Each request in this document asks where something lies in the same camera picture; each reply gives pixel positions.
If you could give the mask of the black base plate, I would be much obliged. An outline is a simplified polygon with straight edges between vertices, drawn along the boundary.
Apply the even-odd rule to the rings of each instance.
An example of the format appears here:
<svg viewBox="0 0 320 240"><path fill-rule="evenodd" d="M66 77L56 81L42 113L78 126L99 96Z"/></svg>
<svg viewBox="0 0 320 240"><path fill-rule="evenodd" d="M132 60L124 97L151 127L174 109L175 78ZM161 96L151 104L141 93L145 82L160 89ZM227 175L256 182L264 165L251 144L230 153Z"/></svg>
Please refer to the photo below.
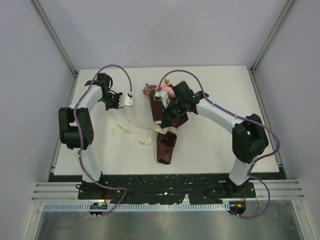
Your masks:
<svg viewBox="0 0 320 240"><path fill-rule="evenodd" d="M50 183L75 183L80 200L101 200L105 197L116 203L125 187L127 193L123 204L161 204L182 203L188 196L191 204L215 204L221 199L254 198L257 190L252 181L243 187L231 185L226 173L215 174L143 174L143 175L103 175L100 184L113 187L107 190L94 183L85 183L80 175L49 175Z"/></svg>

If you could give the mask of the aluminium corner post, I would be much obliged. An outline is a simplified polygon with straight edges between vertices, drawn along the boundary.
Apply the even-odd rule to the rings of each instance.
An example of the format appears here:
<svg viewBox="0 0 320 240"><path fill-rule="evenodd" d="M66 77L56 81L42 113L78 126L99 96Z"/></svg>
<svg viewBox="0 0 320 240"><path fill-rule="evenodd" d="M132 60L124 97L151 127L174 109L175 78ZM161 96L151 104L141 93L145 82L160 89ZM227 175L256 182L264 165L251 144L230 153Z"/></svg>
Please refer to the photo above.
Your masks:
<svg viewBox="0 0 320 240"><path fill-rule="evenodd" d="M46 31L48 32L50 38L52 39L53 43L55 44L58 52L62 56L64 62L68 66L70 72L75 77L77 75L77 70L74 67L69 55L67 54L67 51L65 50L54 26L52 25L48 15L46 14L43 6L41 5L39 0L30 0L31 5L33 6L35 12L38 14L41 22L43 23Z"/></svg>
<svg viewBox="0 0 320 240"><path fill-rule="evenodd" d="M268 50L272 46L273 42L275 41L276 37L278 36L280 30L282 29L283 25L285 24L287 18L289 17L291 11L293 10L297 2L297 0L285 1L285 4L282 7L279 15L275 19L275 22L272 25L261 49L259 50L257 57L255 58L252 66L250 67L250 72L252 74L258 69L259 65L261 64Z"/></svg>

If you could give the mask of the red wrapping paper sheet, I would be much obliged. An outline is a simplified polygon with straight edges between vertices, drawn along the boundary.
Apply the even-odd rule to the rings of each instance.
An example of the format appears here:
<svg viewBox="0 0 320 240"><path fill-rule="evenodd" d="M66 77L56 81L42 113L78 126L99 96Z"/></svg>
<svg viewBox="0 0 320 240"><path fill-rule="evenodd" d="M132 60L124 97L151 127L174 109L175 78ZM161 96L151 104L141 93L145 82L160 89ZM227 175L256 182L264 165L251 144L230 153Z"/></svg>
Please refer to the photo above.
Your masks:
<svg viewBox="0 0 320 240"><path fill-rule="evenodd" d="M149 96L153 130L157 132L156 136L156 160L158 163L170 165L172 161L173 150L177 142L177 128L185 124L189 118L185 113L179 118L178 123L174 126L161 128L162 121L162 102L154 100L153 96Z"/></svg>

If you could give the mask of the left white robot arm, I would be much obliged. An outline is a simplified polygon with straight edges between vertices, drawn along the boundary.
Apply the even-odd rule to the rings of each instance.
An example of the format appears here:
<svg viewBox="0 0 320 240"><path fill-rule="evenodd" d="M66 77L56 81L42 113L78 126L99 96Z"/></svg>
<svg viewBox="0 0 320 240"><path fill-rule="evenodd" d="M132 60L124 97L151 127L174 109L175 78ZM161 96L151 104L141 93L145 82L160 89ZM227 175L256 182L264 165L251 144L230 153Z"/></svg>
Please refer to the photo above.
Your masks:
<svg viewBox="0 0 320 240"><path fill-rule="evenodd" d="M102 171L92 149L95 133L90 116L97 103L103 103L106 110L120 109L123 94L111 90L113 80L106 73L99 73L84 86L85 92L75 104L58 110L60 141L74 151L82 170L82 183L90 187L89 193L94 198L102 199L107 190L123 191L126 194L125 187L106 186L101 182Z"/></svg>

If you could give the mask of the aluminium frame rail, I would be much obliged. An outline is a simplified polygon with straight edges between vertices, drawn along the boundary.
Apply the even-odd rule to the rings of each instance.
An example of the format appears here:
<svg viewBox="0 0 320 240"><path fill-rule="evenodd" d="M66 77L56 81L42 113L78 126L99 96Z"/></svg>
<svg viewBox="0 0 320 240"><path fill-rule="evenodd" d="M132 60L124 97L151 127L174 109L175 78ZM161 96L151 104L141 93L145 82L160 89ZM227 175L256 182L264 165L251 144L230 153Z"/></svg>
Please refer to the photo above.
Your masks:
<svg viewBox="0 0 320 240"><path fill-rule="evenodd" d="M130 201L137 200L138 204L144 202L152 202L158 199L165 201L181 202L188 197L199 197L209 195L210 193L217 196L220 200L239 200L243 194L231 196L225 190L222 190L223 182L218 183L218 187L213 190L201 190L195 184L183 184L186 190L176 188L168 188L166 190L148 189L133 190L129 189L126 197ZM36 184L31 200L33 202L68 202L68 201L102 201L103 195L95 193L89 196L79 190L79 182L39 182ZM270 193L272 200L303 200L305 198L300 183L297 180L251 180L248 184L245 196L248 199L266 200Z"/></svg>

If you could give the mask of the dusty pink flower stem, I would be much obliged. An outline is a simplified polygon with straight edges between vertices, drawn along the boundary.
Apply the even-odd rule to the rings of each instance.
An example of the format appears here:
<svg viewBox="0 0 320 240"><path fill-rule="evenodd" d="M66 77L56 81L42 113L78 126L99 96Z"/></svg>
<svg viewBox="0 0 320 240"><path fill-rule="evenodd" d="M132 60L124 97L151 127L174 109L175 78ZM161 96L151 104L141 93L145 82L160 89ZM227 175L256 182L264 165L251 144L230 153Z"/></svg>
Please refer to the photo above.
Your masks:
<svg viewBox="0 0 320 240"><path fill-rule="evenodd" d="M157 89L157 85L154 84L145 84L145 87L142 90L142 93L146 96L154 96Z"/></svg>

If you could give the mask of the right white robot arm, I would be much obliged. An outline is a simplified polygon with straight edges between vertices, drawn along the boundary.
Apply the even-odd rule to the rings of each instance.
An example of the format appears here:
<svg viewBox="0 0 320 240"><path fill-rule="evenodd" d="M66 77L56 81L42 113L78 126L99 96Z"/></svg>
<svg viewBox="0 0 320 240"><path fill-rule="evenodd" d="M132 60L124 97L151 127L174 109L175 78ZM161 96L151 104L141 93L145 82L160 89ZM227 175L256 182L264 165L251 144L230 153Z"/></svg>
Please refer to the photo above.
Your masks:
<svg viewBox="0 0 320 240"><path fill-rule="evenodd" d="M252 114L244 119L233 116L220 106L215 106L209 95L194 92L186 82L173 87L174 100L170 100L166 91L157 91L154 99L160 101L161 128L172 127L186 113L205 117L224 128L231 134L232 152L235 156L231 172L226 179L226 192L231 197L243 195L249 181L250 170L257 159L269 145L261 118Z"/></svg>

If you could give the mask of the left aluminium corner post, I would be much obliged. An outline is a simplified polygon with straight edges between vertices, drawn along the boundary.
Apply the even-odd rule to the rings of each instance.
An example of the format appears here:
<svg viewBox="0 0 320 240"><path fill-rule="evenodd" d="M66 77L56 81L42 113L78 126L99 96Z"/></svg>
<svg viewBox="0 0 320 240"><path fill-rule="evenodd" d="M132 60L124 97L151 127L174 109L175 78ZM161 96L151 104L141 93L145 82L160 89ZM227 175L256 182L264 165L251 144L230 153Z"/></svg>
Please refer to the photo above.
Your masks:
<svg viewBox="0 0 320 240"><path fill-rule="evenodd" d="M31 5L33 6L35 12L38 14L41 22L43 23L46 31L48 32L50 38L52 39L53 43L55 44L58 52L62 56L64 62L68 66L70 72L75 77L77 75L77 70L74 67L69 55L67 54L67 51L65 50L54 26L52 25L48 15L46 14L43 6L41 5L39 0L30 0Z"/></svg>

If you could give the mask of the cream ribbon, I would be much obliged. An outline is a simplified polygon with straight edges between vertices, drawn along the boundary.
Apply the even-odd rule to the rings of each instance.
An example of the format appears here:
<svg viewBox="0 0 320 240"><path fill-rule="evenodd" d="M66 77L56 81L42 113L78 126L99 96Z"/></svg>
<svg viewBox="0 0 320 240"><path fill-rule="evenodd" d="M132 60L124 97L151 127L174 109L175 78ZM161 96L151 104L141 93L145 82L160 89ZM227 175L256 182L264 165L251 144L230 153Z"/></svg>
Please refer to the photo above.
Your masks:
<svg viewBox="0 0 320 240"><path fill-rule="evenodd" d="M116 137L116 132L120 131L141 146L151 145L157 134L177 134L176 127L161 128L162 122L160 120L153 121L150 124L142 124L131 116L126 109L121 110L121 116L110 116L108 123L113 137Z"/></svg>

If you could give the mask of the right aluminium corner post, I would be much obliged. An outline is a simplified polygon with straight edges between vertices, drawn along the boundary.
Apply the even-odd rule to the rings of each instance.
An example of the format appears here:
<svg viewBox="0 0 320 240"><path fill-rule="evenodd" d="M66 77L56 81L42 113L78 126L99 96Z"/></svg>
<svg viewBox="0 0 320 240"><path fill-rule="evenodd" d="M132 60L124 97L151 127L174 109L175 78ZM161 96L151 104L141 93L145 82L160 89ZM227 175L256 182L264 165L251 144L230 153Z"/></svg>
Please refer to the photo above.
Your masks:
<svg viewBox="0 0 320 240"><path fill-rule="evenodd" d="M257 57L255 58L252 66L250 67L250 72L252 74L258 69L259 65L261 64L268 50L272 46L273 42L275 41L276 37L278 36L280 30L282 29L283 25L285 24L287 18L289 17L291 11L293 10L297 2L297 0L285 1L285 4L282 7L279 15L275 19L275 22L272 25L261 49L259 50Z"/></svg>

